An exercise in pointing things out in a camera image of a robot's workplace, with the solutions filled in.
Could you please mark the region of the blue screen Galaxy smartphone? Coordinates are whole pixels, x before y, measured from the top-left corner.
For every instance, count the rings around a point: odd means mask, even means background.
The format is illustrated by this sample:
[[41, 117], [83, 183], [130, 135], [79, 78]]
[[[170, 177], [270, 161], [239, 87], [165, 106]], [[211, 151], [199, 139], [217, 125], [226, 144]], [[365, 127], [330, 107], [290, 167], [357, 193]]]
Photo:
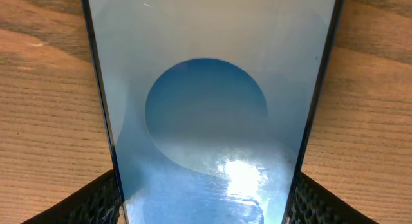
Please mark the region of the blue screen Galaxy smartphone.
[[126, 223], [285, 223], [344, 0], [81, 0]]

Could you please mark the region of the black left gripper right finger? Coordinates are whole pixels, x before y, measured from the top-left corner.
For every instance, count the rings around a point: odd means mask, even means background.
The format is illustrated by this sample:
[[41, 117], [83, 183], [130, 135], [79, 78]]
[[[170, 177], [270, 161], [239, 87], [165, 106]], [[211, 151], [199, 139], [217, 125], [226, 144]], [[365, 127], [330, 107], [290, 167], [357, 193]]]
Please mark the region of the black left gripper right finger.
[[287, 224], [377, 224], [301, 173], [288, 211]]

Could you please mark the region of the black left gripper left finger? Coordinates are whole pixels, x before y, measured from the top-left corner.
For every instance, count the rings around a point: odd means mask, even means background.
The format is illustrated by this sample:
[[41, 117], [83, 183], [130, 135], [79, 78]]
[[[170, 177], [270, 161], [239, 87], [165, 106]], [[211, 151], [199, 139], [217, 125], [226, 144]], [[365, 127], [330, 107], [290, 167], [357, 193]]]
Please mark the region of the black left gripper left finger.
[[109, 170], [22, 224], [117, 224], [121, 204], [115, 173]]

